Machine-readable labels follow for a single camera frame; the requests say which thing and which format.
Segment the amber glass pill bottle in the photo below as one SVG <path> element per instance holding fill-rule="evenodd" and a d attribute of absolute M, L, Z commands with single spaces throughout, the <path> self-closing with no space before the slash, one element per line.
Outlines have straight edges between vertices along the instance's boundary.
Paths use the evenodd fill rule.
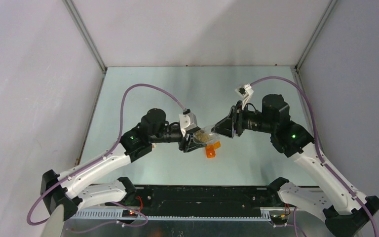
<path fill-rule="evenodd" d="M 220 141 L 219 134 L 213 132 L 213 126 L 206 126 L 194 133 L 194 139 L 205 143 L 206 145 L 214 145 Z"/>

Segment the orange pill organizer box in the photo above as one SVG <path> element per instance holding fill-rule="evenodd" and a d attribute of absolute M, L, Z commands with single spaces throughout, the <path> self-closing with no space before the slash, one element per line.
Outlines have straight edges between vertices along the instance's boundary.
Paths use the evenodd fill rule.
<path fill-rule="evenodd" d="M 206 157 L 207 158 L 215 158 L 216 150 L 221 147 L 220 141 L 215 142 L 213 144 L 207 145 L 205 147 Z"/>

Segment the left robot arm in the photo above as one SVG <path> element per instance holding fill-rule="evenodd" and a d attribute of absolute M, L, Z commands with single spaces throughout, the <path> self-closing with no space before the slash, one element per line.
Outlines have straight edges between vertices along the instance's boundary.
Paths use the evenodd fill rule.
<path fill-rule="evenodd" d="M 190 110 L 184 111 L 179 115 L 178 122 L 173 123 L 166 120 L 163 110 L 149 110 L 105 154 L 60 174 L 54 170 L 43 174 L 40 192 L 48 213 L 52 214 L 62 205 L 63 218 L 68 220 L 79 210 L 90 206 L 109 202 L 132 205 L 136 199 L 136 188 L 129 178 L 120 177 L 100 185 L 94 182 L 147 155 L 157 143 L 177 143 L 184 153 L 206 147 L 195 137 L 200 130 L 196 116 Z"/>

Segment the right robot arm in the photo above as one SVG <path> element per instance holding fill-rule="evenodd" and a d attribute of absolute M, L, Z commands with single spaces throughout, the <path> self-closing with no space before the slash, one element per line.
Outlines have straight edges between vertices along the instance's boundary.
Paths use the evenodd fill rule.
<path fill-rule="evenodd" d="M 273 206 L 290 204 L 310 213 L 337 237 L 355 236 L 373 220 L 379 198 L 352 185 L 324 156 L 312 135 L 291 120 L 289 111 L 278 94 L 266 95 L 261 111 L 250 111 L 238 101 L 212 131 L 229 138 L 245 130 L 268 133 L 273 147 L 301 166 L 322 191 L 314 193 L 280 177 L 268 186 L 268 202 Z"/>

